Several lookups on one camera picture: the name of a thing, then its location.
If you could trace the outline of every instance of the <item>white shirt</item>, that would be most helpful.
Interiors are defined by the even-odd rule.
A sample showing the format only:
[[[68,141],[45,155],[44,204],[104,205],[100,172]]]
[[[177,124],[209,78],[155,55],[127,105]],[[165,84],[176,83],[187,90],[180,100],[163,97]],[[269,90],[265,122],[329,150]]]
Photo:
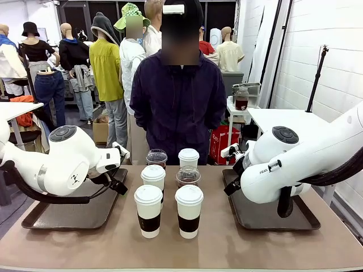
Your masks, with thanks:
[[[161,49],[161,31],[157,31],[155,27],[150,25],[143,38],[143,48],[147,57],[159,51]]]
[[[0,46],[0,78],[25,78],[27,72],[13,45]]]
[[[244,57],[240,45],[232,41],[225,41],[223,44],[217,46],[216,51],[220,55],[219,66],[223,72],[238,71],[238,60]]]
[[[134,39],[124,38],[120,44],[120,59],[122,69],[122,82],[124,87],[124,99],[127,111],[134,115],[134,110],[130,108],[131,89],[134,74],[140,62],[146,58],[142,46]]]

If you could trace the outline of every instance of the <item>jeans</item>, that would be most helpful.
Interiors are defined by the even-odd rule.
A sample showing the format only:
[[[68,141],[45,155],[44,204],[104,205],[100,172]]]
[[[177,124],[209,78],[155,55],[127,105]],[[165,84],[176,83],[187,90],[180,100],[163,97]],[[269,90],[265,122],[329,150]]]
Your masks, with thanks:
[[[35,95],[39,102],[44,103],[44,111],[51,117],[49,102],[53,98],[56,108],[57,127],[66,124],[64,115],[64,80],[62,73],[53,70],[50,75],[37,75],[35,78],[34,89]]]
[[[106,148],[117,142],[124,148],[127,146],[127,109],[124,99],[106,101],[108,113],[108,137]]]
[[[91,96],[91,90],[88,87],[88,91],[81,92],[79,90],[78,81],[75,78],[69,79],[70,84],[72,85],[75,100],[77,102],[78,110],[79,110],[79,119],[88,120],[93,117],[93,102]]]

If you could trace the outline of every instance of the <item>green bucket hat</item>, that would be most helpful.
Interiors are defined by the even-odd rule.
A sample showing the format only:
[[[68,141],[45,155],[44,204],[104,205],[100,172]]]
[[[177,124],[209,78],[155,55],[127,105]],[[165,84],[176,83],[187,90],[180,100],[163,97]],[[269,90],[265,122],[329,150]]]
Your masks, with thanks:
[[[121,9],[122,17],[120,20],[118,20],[113,27],[116,28],[118,31],[122,31],[126,27],[126,17],[128,16],[142,16],[141,11],[138,9],[138,7],[133,3],[126,3],[125,6]],[[151,22],[148,18],[145,18],[142,16],[142,24],[144,27],[148,27]]]

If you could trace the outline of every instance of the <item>black hat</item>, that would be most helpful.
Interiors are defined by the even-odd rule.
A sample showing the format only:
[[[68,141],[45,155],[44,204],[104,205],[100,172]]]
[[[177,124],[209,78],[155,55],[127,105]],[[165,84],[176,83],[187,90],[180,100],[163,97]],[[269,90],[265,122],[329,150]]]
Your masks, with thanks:
[[[93,18],[91,30],[93,35],[95,35],[96,37],[98,37],[97,30],[102,31],[114,44],[118,46],[120,45],[120,42],[116,37],[115,32],[113,31],[110,20],[106,16],[104,16],[102,12],[99,11],[96,13],[96,16]]]
[[[164,5],[184,5],[184,14],[163,14],[162,33],[173,40],[199,36],[203,23],[203,10],[199,0],[166,0]]]
[[[23,24],[24,31],[22,33],[22,36],[27,37],[28,33],[33,33],[34,36],[39,37],[38,29],[36,27],[36,24],[33,22],[25,22]]]

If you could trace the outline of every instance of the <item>white jacket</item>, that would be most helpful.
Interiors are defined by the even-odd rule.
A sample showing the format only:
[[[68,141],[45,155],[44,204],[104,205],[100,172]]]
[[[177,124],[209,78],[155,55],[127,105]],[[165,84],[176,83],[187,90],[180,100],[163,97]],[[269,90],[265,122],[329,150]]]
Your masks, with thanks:
[[[0,78],[25,78],[27,72],[13,45],[0,46]]]
[[[151,56],[161,49],[161,31],[157,31],[152,25],[147,28],[143,38],[143,48],[146,56]]]
[[[144,58],[146,58],[145,51],[136,40],[126,38],[122,40],[120,44],[122,82],[125,104],[130,115],[134,115],[134,111],[130,108],[132,81],[138,65]]]

